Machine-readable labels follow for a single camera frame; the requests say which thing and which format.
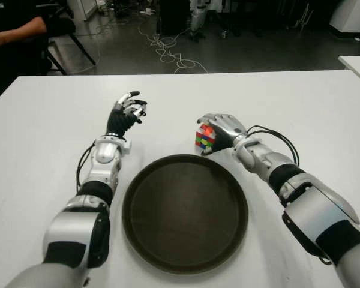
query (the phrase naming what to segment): black cable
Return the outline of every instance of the black cable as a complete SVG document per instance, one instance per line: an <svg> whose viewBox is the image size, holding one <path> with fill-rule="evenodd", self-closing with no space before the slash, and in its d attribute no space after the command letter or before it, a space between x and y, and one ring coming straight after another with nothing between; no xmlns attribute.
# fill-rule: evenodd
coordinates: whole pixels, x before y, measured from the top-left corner
<svg viewBox="0 0 360 288"><path fill-rule="evenodd" d="M252 130L253 128L261 128L261 129L264 129L266 131L269 131L270 133L269 134L272 134L274 135L275 137L278 137L278 138L283 138L285 141L287 141L289 143L288 147L292 147L292 149L294 150L295 152L295 155L296 155L296 165L300 166L300 156L299 156L299 153L298 153L298 150L296 149L296 147L293 145L293 143L284 135L282 135L281 133L275 131L275 130L272 130L272 129L269 129L267 127L264 127L264 126L260 126L260 125L254 125L252 126L251 128L249 128L247 131L249 132L250 130Z"/></svg>
<svg viewBox="0 0 360 288"><path fill-rule="evenodd" d="M79 192L79 188L80 188L80 171L82 169L82 167L85 164L85 161L88 159L89 155L91 154L91 150L92 148L95 146L95 141L92 143L92 145L90 147L88 147L84 153L82 154L79 163L77 165L77 169L76 169L76 192Z"/></svg>
<svg viewBox="0 0 360 288"><path fill-rule="evenodd" d="M326 258L323 258L323 257L319 257L320 261L324 264L324 265L331 265L332 262L329 261L328 259Z"/></svg>
<svg viewBox="0 0 360 288"><path fill-rule="evenodd" d="M298 165L298 162L297 162L297 159L296 159L296 155L295 155L295 151L293 150L293 148L291 147L290 143L288 143L288 141L286 141L284 138L282 137L279 137L278 135L272 133L271 131L268 131L268 130L259 130L259 131L255 131L255 132L252 132L250 134L248 134L248 137L252 136L253 134L257 134L257 133L266 133L266 134L270 134L270 135L273 135L277 138L279 138L280 140L282 140L287 146L288 148L290 149L291 153L292 153L292 157L293 157L293 162Z"/></svg>

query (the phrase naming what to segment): rubik's cube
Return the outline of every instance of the rubik's cube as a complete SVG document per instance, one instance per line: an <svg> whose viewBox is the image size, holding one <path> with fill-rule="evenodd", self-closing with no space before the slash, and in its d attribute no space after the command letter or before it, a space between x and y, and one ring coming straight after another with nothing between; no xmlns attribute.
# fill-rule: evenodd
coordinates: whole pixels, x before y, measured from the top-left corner
<svg viewBox="0 0 360 288"><path fill-rule="evenodd" d="M211 126L202 124L196 132L195 145L202 149L211 147L215 142L215 132Z"/></svg>

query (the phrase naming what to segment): dark brown tray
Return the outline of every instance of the dark brown tray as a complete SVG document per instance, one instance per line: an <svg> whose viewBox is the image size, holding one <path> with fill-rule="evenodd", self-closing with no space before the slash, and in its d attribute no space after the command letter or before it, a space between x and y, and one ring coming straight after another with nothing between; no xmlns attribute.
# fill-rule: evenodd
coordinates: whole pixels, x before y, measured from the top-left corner
<svg viewBox="0 0 360 288"><path fill-rule="evenodd" d="M173 155L144 168L123 203L123 224L134 249L176 274L210 270L242 241L248 205L236 179L219 164Z"/></svg>

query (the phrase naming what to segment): gray floor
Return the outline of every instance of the gray floor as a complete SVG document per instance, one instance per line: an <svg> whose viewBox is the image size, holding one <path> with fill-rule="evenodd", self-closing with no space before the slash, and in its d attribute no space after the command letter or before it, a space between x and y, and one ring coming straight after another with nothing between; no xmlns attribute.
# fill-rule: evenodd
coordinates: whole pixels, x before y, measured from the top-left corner
<svg viewBox="0 0 360 288"><path fill-rule="evenodd" d="M77 35L101 31L97 36L78 36L98 61L94 68L67 37L57 38L50 50L69 74L173 74L176 63L160 62L156 47L138 32L140 27L153 38L155 22L155 16L142 17L136 12L117 21L112 15L98 14L88 21L76 21ZM190 41L187 34L180 36L171 52L200 62L209 73L340 70L344 66L337 60L339 55L360 55L360 42L337 38L329 31L275 29L256 38L251 31L243 30L240 37L229 34L222 39L220 28L213 22L206 23L203 31L206 39L200 43ZM196 65L178 73L204 70Z"/></svg>

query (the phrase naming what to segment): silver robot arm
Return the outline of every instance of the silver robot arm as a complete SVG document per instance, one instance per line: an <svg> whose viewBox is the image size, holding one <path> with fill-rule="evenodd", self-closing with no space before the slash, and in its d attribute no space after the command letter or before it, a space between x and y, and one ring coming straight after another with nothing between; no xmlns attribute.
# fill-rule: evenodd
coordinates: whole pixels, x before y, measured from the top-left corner
<svg viewBox="0 0 360 288"><path fill-rule="evenodd" d="M83 287L89 281L89 270L107 260L109 207L118 184L121 158L130 151L130 141L123 136L146 115L146 102L132 99L137 95L139 92L130 92L116 102L106 134L91 146L92 166L86 179L45 233L43 263L21 272L7 288Z"/></svg>
<svg viewBox="0 0 360 288"><path fill-rule="evenodd" d="M344 287L360 288L360 221L351 205L287 156L248 137L232 115L207 114L200 122L216 134L202 155L233 147L233 156L275 191L285 207L283 222L305 250L329 259Z"/></svg>

